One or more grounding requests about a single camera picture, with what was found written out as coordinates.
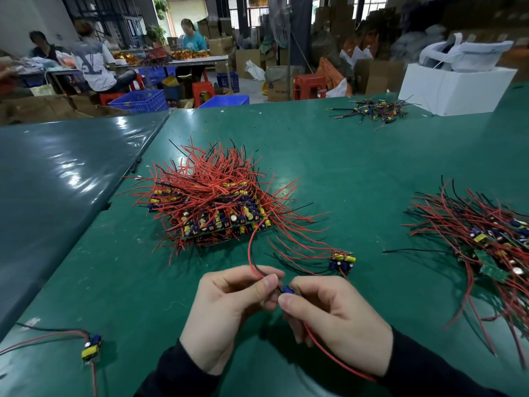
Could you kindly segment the person's right hand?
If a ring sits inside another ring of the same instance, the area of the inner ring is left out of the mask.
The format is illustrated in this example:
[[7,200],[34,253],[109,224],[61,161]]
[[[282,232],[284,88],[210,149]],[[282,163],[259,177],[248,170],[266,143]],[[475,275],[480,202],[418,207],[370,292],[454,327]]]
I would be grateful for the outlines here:
[[[352,284],[339,276],[297,276],[289,287],[331,315],[328,333],[310,328],[327,350],[357,371],[384,376],[393,348],[392,329]],[[315,346],[306,330],[293,334],[298,344]]]

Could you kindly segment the person's left hand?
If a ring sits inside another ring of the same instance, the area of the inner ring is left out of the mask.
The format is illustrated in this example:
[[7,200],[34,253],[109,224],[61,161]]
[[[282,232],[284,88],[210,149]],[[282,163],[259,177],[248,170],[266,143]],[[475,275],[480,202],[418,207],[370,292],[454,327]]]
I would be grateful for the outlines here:
[[[265,266],[268,276],[275,273],[280,281],[285,272]],[[179,340],[194,363],[204,372],[221,375],[234,350],[235,338],[244,322],[259,311],[274,311],[278,306],[277,288],[265,302],[246,310],[234,307],[233,294],[261,280],[249,266],[237,266],[203,275],[195,300]]]

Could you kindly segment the small wired blue capacitor board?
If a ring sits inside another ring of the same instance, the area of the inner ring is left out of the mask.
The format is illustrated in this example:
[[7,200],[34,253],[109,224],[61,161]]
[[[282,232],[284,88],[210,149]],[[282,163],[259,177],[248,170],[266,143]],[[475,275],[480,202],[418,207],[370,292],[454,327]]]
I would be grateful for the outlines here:
[[[253,242],[253,238],[256,234],[256,232],[260,229],[260,227],[263,225],[263,223],[265,222],[265,219],[262,219],[260,222],[258,222],[258,224],[255,225],[255,228],[253,229],[251,235],[250,235],[250,240],[249,240],[249,244],[248,244],[248,262],[249,262],[249,266],[250,266],[250,269],[251,271],[256,274],[257,276],[259,276],[260,278],[264,278],[266,277],[267,275],[256,265],[252,262],[252,258],[251,258],[251,246],[252,246],[252,242]],[[294,289],[292,289],[291,287],[289,286],[284,286],[284,287],[279,287],[279,293],[280,294],[292,294],[292,295],[299,295],[301,296],[301,293],[298,292],[298,291],[295,291]],[[329,351],[327,351],[319,342],[318,340],[316,339],[316,337],[312,334],[311,332],[311,329],[308,327],[307,323],[305,323],[304,321],[302,321],[303,325],[304,325],[304,328],[307,332],[307,334],[309,335],[310,339],[313,341],[314,345],[316,347],[319,348],[319,350],[324,353],[327,357],[329,357],[331,360],[334,361],[334,363],[338,364],[340,367],[342,367],[343,369],[345,369],[346,371],[356,375],[356,376],[359,376],[360,378],[364,379],[364,380],[367,380],[367,381],[370,381],[370,382],[373,382],[373,383],[376,383],[376,380],[371,376],[371,375],[368,375],[366,373],[363,373],[363,372],[360,372],[360,371],[357,371],[355,370],[354,368],[352,367],[349,367],[347,366],[344,362],[342,362],[341,360],[339,360],[338,358],[336,358],[333,354],[331,354]]]

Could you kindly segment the person's left forearm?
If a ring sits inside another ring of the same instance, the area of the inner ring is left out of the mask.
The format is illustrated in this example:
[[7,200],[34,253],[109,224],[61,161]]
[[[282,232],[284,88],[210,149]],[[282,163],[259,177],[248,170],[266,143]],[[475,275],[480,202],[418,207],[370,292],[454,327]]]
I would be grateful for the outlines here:
[[133,397],[212,397],[221,376],[200,369],[180,340],[165,350]]

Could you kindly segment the person's right forearm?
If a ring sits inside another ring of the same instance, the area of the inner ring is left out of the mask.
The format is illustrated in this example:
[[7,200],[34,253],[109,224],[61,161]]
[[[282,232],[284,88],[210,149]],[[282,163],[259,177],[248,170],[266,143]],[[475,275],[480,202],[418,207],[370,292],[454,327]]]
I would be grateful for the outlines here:
[[393,348],[384,376],[376,381],[393,397],[509,397],[483,387],[446,360],[391,327]]

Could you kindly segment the blue plastic crate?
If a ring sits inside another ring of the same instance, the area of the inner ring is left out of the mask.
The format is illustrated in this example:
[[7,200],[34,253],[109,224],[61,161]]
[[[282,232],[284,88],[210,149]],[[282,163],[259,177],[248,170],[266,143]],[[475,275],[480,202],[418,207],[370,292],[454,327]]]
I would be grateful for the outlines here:
[[125,93],[110,101],[108,106],[133,114],[168,111],[169,106],[162,90],[137,90]]
[[229,78],[227,73],[216,73],[216,83],[218,87],[231,89],[233,93],[240,92],[239,75],[230,71]]
[[233,107],[250,104],[249,95],[241,94],[229,94],[229,95],[216,95],[204,102],[199,108],[216,108],[216,107]]

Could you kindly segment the spread heap of green boards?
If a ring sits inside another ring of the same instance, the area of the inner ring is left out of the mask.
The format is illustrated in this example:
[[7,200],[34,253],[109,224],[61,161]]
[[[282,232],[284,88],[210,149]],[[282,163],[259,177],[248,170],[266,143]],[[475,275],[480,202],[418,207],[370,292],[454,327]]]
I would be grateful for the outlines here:
[[[415,192],[405,214],[415,222],[405,224],[411,237],[438,241],[443,249],[400,248],[383,253],[437,253],[454,258],[465,271],[466,287],[460,307],[446,324],[459,319],[468,305],[477,319],[486,346],[496,355],[485,323],[506,322],[524,370],[529,357],[522,339],[529,341],[529,215],[514,211],[485,194],[466,189],[457,193],[453,179],[441,176],[435,194]],[[480,316],[472,300],[477,284],[492,290],[499,307]]]

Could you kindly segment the brown cardboard box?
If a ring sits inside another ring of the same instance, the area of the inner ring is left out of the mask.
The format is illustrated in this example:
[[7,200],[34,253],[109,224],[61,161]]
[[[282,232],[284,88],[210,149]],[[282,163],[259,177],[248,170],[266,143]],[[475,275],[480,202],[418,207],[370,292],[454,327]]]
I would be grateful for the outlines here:
[[261,52],[259,49],[237,49],[235,51],[235,65],[236,72],[239,76],[239,79],[249,79],[253,80],[254,77],[246,71],[247,62],[252,62],[253,65],[258,68],[262,68],[261,65]]
[[268,66],[265,70],[265,89],[268,102],[288,101],[288,90],[293,95],[294,79],[304,74],[303,66]]
[[229,55],[234,48],[233,37],[222,37],[219,39],[209,39],[209,55],[212,57],[219,57],[222,55]]
[[357,60],[354,66],[357,93],[364,95],[399,93],[406,68],[407,64],[403,61]]

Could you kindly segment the white plastic sack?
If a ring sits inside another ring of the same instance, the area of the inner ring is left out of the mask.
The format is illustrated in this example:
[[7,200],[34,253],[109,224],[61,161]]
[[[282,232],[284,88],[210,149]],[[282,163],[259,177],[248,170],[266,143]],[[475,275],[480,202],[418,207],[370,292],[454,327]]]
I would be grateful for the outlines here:
[[265,70],[251,60],[246,62],[245,72],[255,81],[265,81]]

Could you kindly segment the orange sack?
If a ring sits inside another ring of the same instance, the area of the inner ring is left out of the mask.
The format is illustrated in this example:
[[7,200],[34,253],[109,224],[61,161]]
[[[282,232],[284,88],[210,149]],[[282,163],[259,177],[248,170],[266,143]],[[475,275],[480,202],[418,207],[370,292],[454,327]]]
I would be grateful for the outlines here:
[[352,86],[347,78],[325,57],[321,57],[316,73],[326,81],[326,98],[351,97]]

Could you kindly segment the standing fan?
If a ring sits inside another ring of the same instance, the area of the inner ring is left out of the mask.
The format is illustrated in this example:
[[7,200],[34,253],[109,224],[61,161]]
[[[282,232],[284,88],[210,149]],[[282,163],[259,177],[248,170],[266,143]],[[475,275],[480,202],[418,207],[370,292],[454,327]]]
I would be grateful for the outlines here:
[[288,100],[298,100],[296,78],[306,70],[305,56],[295,35],[294,16],[288,0],[270,0],[269,28],[277,48],[277,66],[280,67],[278,73],[274,73],[274,79],[286,83]]

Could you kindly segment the dark steel pillar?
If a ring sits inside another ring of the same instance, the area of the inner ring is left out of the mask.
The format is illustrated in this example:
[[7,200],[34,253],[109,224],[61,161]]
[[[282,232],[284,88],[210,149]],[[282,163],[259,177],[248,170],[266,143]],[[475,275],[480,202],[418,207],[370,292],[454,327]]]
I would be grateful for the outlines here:
[[313,0],[289,0],[290,64],[309,67]]

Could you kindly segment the white cardboard box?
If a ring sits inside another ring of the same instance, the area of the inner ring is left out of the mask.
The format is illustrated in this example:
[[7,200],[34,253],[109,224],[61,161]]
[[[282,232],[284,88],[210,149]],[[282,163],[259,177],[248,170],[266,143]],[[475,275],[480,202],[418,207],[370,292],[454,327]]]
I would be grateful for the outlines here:
[[441,117],[491,113],[516,74],[516,69],[501,66],[456,73],[409,64],[398,99]]

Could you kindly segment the green potted plant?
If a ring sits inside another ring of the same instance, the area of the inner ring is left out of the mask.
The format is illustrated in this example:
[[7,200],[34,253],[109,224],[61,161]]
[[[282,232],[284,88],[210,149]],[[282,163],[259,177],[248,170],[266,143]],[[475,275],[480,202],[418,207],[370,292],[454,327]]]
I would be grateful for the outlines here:
[[166,31],[159,25],[146,26],[146,37],[153,45],[158,44],[160,46],[164,46],[167,43]]

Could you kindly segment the flattened brown cardboard boxes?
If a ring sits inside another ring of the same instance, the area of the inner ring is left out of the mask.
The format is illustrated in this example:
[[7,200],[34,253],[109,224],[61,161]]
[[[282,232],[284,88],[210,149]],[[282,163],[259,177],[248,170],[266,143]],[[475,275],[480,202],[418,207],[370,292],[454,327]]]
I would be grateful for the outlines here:
[[129,114],[130,112],[99,104],[97,95],[55,95],[0,100],[0,126]]

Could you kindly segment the white plastic bag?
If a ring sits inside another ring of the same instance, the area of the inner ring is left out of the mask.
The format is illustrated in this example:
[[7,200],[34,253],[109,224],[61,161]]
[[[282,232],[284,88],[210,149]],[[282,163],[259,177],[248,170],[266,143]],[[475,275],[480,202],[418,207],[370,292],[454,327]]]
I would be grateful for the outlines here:
[[463,41],[462,33],[454,33],[446,41],[426,46],[420,52],[419,65],[456,73],[489,72],[513,45],[512,40],[496,43]]

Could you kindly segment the wired board with yellow capacitors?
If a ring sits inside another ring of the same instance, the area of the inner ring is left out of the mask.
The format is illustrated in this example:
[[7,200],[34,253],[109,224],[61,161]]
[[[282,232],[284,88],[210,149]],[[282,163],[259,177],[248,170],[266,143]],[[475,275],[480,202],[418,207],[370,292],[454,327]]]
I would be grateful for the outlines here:
[[303,276],[331,276],[336,275],[344,278],[349,283],[349,274],[354,268],[354,265],[357,261],[356,257],[352,253],[344,251],[333,251],[330,256],[327,258],[327,266],[313,265],[308,266],[306,263],[308,260],[317,259],[316,257],[304,257],[304,258],[286,258],[287,265],[295,273],[298,273]]

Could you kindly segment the large pile of red-wired boards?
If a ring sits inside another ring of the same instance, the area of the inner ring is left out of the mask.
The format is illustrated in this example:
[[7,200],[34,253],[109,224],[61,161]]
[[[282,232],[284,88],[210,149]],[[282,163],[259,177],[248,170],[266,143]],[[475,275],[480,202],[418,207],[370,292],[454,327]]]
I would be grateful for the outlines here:
[[343,252],[317,238],[324,229],[311,228],[326,213],[304,215],[303,207],[294,206],[300,178],[281,185],[274,174],[268,177],[260,170],[255,153],[233,142],[207,149],[192,142],[170,144],[180,158],[152,163],[148,176],[137,176],[137,184],[122,192],[161,224],[155,249],[180,254],[191,246],[248,239],[248,264],[258,277],[264,269],[252,257],[252,244],[260,233],[271,232],[273,255],[302,273],[321,274],[303,266],[308,262],[343,258]]

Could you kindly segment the wired board with yellow transformer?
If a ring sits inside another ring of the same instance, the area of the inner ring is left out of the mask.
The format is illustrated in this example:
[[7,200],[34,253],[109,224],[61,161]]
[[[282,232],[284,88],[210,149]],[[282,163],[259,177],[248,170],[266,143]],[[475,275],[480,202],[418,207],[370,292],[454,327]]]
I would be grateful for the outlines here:
[[31,321],[15,322],[14,326],[20,328],[22,331],[30,330],[40,332],[43,335],[25,339],[0,349],[0,357],[18,349],[36,346],[45,341],[66,341],[69,338],[81,339],[83,340],[83,347],[80,353],[80,359],[85,366],[90,368],[92,397],[99,397],[96,362],[101,356],[102,336],[100,334],[92,334],[82,328],[44,328],[36,324],[37,322]]

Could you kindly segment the small cluster of black-wired boards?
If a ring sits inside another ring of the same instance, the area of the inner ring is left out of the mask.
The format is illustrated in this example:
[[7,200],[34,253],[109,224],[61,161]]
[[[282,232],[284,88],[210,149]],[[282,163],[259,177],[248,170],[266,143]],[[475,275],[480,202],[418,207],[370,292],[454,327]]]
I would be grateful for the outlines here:
[[425,114],[419,104],[411,103],[408,99],[398,99],[391,94],[380,97],[353,96],[342,105],[327,106],[324,112],[334,121],[352,125],[367,124],[375,130]]

